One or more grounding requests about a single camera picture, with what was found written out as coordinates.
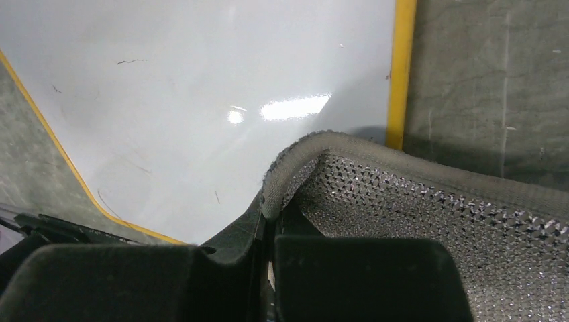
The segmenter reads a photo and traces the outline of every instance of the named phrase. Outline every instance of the concrete surface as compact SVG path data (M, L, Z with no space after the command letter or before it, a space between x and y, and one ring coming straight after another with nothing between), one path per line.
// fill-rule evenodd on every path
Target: concrete surface
M569 191L569 2L418 2L404 151Z
M419 0L404 151L569 191L569 2ZM138 241L102 216L0 68L0 202Z

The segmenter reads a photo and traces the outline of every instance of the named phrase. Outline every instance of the gray concrete wall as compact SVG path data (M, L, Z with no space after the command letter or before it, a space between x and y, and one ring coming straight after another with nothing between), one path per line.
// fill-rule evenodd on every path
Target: gray concrete wall
M419 0L404 151L569 191L569 1Z

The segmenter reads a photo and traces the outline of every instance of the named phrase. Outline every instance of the yellow trim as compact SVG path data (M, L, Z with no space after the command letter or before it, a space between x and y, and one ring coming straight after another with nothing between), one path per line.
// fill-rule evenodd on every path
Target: yellow trim
M385 145L397 150L403 149L403 130L405 128L416 9L417 0L397 0L395 3L391 87L389 90Z
M391 58L391 89L389 94L386 145L390 148L398 150L401 150L403 147L403 128L405 126L405 108L407 103L407 87L409 84L409 67L411 65L411 47L413 45L413 27L415 25L416 7L417 0L396 0L395 30L393 32L393 57ZM63 156L65 162L67 162L69 168L75 175L75 178L77 178L77 181L79 181L79 184L97 209L102 212L106 218L109 218L118 224L124 225L134 230L138 230L142 233L151 235L172 244L183 244L181 241L134 225L132 223L128 223L122 219L118 219L104 210L104 208L99 205L97 200L95 200L93 194L91 194L90 190L87 188L87 185L83 181L83 178L81 178L79 175L79 172L75 168L75 165L73 162L71 162L71 159L65 150L63 150L61 143L59 140L57 140L55 134L48 125L48 122L44 119L44 116L38 109L38 106L30 97L30 94L21 83L14 69L12 69L10 63L8 63L8 60L6 59L6 56L4 56L4 53L2 53L1 50L0 61L8 70L8 73L16 83L16 86L19 88L26 101L30 104L30 107L32 107L32 110L40 120L40 123L44 126L48 132L48 135L57 147L57 150L59 150L61 156Z
M22 93L22 95L25 97L26 101L28 101L28 104L30 104L30 106L32 107L32 110L34 110L34 113L36 114L36 116L38 117L38 119L40 120L40 123L44 126L44 128L46 129L46 132L48 132L48 135L50 136L50 138L52 139L52 141L54 142L55 146L57 147L57 150L59 150L59 153L61 153L61 156L63 156L63 158L65 159L65 162L67 162L67 164L69 165L69 168L71 169L71 171L73 171L73 174L75 175L75 178L77 178L77 181L79 181L79 184L81 185L81 187L83 188L83 190L87 193L87 196L89 197L89 199L91 200L91 202L95 205L95 207L102 212L102 214L104 214L106 216L106 218L109 218L110 220L119 223L121 225L124 225L126 227L132 228L134 230L138 230L142 233L145 233L147 235L151 235L153 237L156 237L158 239L164 240L166 242L172 243L172 244L183 244L183 242L175 240L173 238L170 238L168 236L164 236L162 234L159 233L155 233L154 231L148 230L146 228L134 225L132 223L128 223L127 221L124 221L122 219L118 219L114 216L112 216L110 213L108 213L106 210L104 210L99 203L95 200L95 198L93 197L93 194L91 194L91 192L89 191L89 189L87 188L87 185L85 184L85 181L83 181L83 178L81 178L81 176L79 175L79 172L77 171L77 169L75 168L75 166L73 165L73 162L71 162L71 159L69 158L69 156L67 155L67 153L65 152L65 150L63 150L63 147L61 146L61 143L59 142L59 140L57 140L55 134L53 133L52 129L50 128L50 126L48 125L48 122L46 121L46 119L44 119L44 116L42 115L42 112L40 112L40 110L38 109L38 106L36 106L36 104L34 103L34 101L32 100L32 97L30 96L30 94L28 93L28 91L25 89L25 87L23 86L23 84L21 83L20 79L18 78L18 76L16 75L14 69L12 69L12 66L10 65L10 63L8 62L8 59L6 59L6 56L4 56L4 53L2 53L2 50L0 50L0 61L2 61L2 64L4 65L4 67L8 70L8 73L10 74L10 76L12 77L12 79L14 80L14 82L16 83L16 86L19 88L20 92Z

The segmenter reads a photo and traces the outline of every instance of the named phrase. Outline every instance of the scratch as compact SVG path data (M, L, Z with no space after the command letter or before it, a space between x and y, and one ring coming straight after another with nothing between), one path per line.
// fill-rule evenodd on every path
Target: scratch
M10 186L12 186L13 189L16 191L16 194L18 195L18 198L22 201L22 205L27 205L28 203L23 199L22 194L21 194L21 191L20 191L20 189L18 188L18 186L15 185L14 182L12 182L12 180L10 180L9 177L6 176L5 179L8 181L8 184L9 184Z
M16 203L14 202L14 200L12 199L12 197L10 197L10 194L6 191L6 189L4 188L4 182L2 182L2 185L0 186L0 189L2 189L2 191L4 192L4 195L6 196L6 198L8 198L8 201L13 205L16 206Z
M48 161L43 161L44 164L49 164L50 166L53 166L54 168L57 168L57 166L51 162Z
M237 229L239 229L240 231L243 231L244 233L247 233L248 235L253 235L253 234L251 233L251 231L248 231L247 229L245 229L245 228L243 228L243 227L241 227L241 226L239 226L239 225L235 225L234 227L237 228Z
M123 60L122 62L118 62L117 65L124 64L124 63L130 64L131 62L145 62L145 61L146 61L146 59Z
M140 170L140 171L142 171L142 172L144 172L144 173L146 173L146 174L152 174L152 171L147 170L147 169L145 169L145 168L142 168L141 166L139 166L139 165L137 165L136 163L132 162L132 161L131 161L129 158L127 158L126 156L121 155L121 154L118 154L118 153L115 153L115 152L114 152L113 154L115 154L118 158L122 159L123 161L127 162L128 164L134 166L135 168L138 168L138 170Z
M504 88L502 96L502 147L501 147L501 162L500 162L500 177L504 177L504 166L506 162L506 139L508 136L508 129L506 127L506 116L508 112L508 61L509 61L509 46L510 46L510 13L506 13L506 44L504 50Z
M474 110L474 108L476 107L476 85L477 85L477 81L474 81L474 86L472 89L472 109ZM477 114L476 112L474 112L474 124L473 124L473 130L472 131L472 141L476 140L476 132L478 131L478 128L476 127L476 117Z
M132 227L132 225L126 221L124 221L121 216L119 216L111 207L109 207L109 205L107 204L107 202L105 201L105 199L103 199L103 196L101 195L101 188L97 189L97 194L99 195L99 198L101 200L101 202L107 207L107 209L113 213L113 215L115 215L118 219L120 219L122 221L123 224L127 225L129 228L134 229L134 227Z
M433 122L431 120L431 115L433 114L433 109L429 110L429 145L431 146L431 157L435 157L435 150L433 149L433 140L431 137L433 136Z

